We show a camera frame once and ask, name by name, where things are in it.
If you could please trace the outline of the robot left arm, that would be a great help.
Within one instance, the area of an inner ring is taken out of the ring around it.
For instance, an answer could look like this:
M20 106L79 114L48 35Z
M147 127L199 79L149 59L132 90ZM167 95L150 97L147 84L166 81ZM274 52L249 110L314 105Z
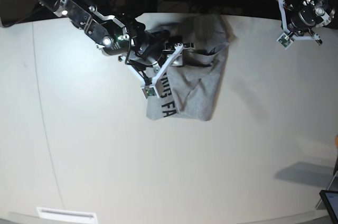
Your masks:
M288 27L298 36L315 37L316 28L331 25L337 19L337 0L294 0Z

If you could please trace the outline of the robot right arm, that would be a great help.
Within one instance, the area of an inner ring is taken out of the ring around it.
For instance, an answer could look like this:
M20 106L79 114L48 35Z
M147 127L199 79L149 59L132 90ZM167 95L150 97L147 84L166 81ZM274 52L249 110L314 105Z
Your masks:
M137 18L148 0L37 0L58 17L67 17L107 56L125 57L127 65L144 69L164 62L183 46L169 30L150 32Z

